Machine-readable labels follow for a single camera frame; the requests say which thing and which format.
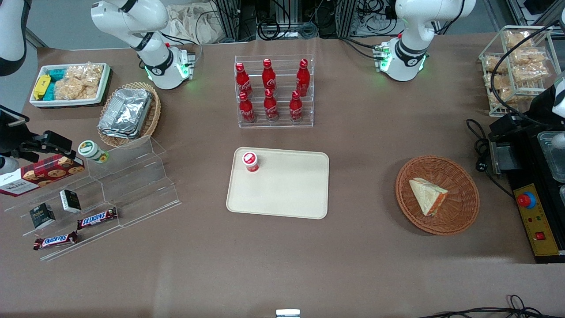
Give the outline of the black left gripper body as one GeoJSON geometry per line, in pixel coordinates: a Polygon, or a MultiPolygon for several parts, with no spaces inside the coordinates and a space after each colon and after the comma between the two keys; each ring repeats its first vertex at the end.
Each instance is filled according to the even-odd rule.
{"type": "Polygon", "coordinates": [[[559,129],[559,115],[553,108],[559,104],[559,93],[555,84],[545,89],[531,101],[529,117],[546,125],[547,129],[559,129]]]}

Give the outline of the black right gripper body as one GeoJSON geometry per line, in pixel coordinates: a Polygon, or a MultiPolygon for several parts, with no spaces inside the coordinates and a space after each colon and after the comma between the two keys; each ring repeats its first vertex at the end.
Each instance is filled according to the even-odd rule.
{"type": "Polygon", "coordinates": [[[37,140],[38,135],[30,132],[26,125],[30,118],[8,107],[0,108],[1,155],[38,162],[40,155],[36,152],[41,150],[41,144],[37,140]]]}

